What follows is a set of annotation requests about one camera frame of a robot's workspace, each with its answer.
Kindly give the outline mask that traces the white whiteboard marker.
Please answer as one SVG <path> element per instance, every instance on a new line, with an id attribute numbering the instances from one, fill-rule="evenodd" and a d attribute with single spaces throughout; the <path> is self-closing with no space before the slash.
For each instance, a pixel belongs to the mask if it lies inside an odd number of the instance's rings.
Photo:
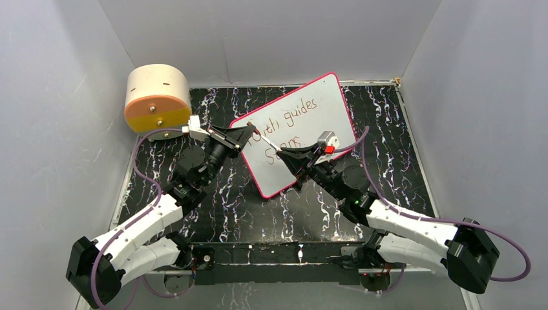
<path id="1" fill-rule="evenodd" d="M 249 121 L 246 123 L 247 126 L 252 126 L 254 127 L 254 125 Z M 260 131 L 255 127 L 253 133 L 252 133 L 252 137 L 248 140 L 247 144 L 249 146 L 251 146 L 251 141 L 253 140 L 253 135 L 256 135 L 258 136 L 262 141 L 266 142 L 271 148 L 275 149 L 276 152 L 278 151 L 281 151 L 281 148 L 274 144 L 270 139 L 268 139 L 267 137 L 263 136 Z"/>

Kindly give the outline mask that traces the pink framed whiteboard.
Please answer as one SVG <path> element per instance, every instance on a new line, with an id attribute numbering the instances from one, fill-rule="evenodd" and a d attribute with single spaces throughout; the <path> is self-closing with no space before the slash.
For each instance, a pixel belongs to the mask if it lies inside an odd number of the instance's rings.
<path id="1" fill-rule="evenodd" d="M 279 147 L 308 147 L 332 131 L 342 147 L 356 141 L 346 99 L 333 72 L 325 74 L 231 122 L 232 128 L 251 123 L 258 130 L 242 155 L 263 198 L 276 196 L 295 183 L 267 138 Z"/>

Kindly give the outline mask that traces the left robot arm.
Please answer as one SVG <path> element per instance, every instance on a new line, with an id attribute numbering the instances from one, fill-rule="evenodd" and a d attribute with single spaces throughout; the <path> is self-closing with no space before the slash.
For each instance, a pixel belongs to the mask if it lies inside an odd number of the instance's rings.
<path id="1" fill-rule="evenodd" d="M 119 226 L 93 239 L 83 236 L 72 246 L 66 279 L 93 309 L 105 309 L 125 284 L 149 271 L 167 265 L 185 269 L 192 264 L 193 246 L 177 232 L 151 244 L 147 241 L 200 205 L 224 162 L 239 156 L 256 128 L 212 125 L 202 129 L 200 124 L 188 123 L 165 131 L 187 134 L 205 146 L 184 149 L 165 186 L 135 168 L 155 187 L 155 199 Z"/>

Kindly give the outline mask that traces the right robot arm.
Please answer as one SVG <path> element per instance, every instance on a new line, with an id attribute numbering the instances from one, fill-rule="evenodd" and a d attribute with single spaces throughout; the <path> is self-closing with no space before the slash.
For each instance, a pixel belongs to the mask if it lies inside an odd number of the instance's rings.
<path id="1" fill-rule="evenodd" d="M 476 220 L 443 221 L 383 202 L 371 191 L 360 166 L 335 168 L 327 159 L 333 150 L 316 143 L 297 149 L 283 147 L 277 156 L 296 178 L 297 187 L 313 180 L 341 201 L 340 212 L 348 220 L 376 231 L 363 249 L 368 265 L 397 263 L 425 268 L 472 293 L 486 291 L 500 252 Z"/>

